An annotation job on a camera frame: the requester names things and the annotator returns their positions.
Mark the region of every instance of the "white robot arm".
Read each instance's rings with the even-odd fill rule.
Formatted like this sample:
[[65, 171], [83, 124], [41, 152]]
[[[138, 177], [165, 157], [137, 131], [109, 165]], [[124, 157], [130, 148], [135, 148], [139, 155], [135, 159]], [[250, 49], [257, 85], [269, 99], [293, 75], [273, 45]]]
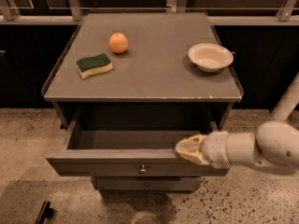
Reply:
[[176, 151], [186, 160], [214, 168], [241, 164], [265, 171], [299, 169], [299, 131], [268, 121], [256, 133], [198, 134], [178, 142]]

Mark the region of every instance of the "white bowl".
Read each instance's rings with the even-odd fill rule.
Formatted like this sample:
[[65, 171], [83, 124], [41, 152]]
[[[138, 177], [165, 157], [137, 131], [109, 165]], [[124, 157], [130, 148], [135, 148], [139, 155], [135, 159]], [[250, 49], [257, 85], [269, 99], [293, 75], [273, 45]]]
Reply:
[[201, 43], [188, 51], [190, 60], [206, 72], [215, 72], [230, 65], [234, 56], [228, 49], [212, 43]]

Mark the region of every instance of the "speckled floor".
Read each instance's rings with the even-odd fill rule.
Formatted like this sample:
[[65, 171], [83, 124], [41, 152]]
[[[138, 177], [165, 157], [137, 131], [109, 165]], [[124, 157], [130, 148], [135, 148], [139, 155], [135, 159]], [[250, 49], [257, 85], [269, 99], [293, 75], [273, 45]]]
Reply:
[[[254, 131], [267, 110], [233, 110], [224, 129]], [[299, 112], [289, 122], [299, 128]], [[52, 109], [0, 109], [0, 223], [34, 223], [45, 200], [55, 213], [45, 223], [299, 223], [299, 173], [265, 174], [232, 167], [203, 177], [193, 193], [99, 193], [88, 177], [60, 177], [45, 155], [61, 149], [65, 131]]]

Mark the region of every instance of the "drawer handle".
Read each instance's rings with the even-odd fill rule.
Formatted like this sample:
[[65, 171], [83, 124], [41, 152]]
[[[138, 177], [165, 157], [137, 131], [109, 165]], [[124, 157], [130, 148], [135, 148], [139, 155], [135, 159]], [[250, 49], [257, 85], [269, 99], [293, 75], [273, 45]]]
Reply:
[[142, 164], [141, 169], [139, 170], [139, 173], [142, 175], [145, 175], [147, 172], [148, 172], [148, 170], [146, 170], [146, 165]]

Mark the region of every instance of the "sponge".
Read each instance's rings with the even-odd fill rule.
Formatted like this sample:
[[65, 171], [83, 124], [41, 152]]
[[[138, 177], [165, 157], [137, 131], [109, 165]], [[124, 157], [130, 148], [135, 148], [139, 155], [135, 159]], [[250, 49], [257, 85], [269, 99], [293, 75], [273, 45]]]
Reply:
[[78, 72], [82, 78], [105, 73], [113, 69], [111, 60], [105, 53], [98, 56], [86, 57], [76, 61]]

